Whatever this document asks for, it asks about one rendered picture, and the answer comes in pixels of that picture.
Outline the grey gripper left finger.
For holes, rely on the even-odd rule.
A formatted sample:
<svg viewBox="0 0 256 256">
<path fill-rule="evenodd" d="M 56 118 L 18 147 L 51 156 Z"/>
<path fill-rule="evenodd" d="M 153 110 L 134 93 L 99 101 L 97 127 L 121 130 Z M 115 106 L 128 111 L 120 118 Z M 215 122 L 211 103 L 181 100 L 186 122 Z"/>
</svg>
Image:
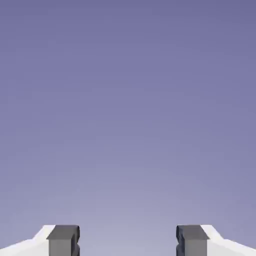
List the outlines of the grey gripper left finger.
<svg viewBox="0 0 256 256">
<path fill-rule="evenodd" d="M 0 256 L 80 256 L 78 225 L 44 225 L 31 239 L 0 249 Z"/>
</svg>

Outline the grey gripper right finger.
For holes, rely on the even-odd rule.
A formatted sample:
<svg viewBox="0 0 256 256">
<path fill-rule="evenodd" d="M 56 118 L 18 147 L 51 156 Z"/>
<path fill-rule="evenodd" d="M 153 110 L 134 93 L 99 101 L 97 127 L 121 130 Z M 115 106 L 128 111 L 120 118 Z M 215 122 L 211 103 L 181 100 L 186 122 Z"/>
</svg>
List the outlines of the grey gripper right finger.
<svg viewBox="0 0 256 256">
<path fill-rule="evenodd" d="M 256 249 L 223 238 L 208 224 L 177 225 L 176 256 L 256 256 Z"/>
</svg>

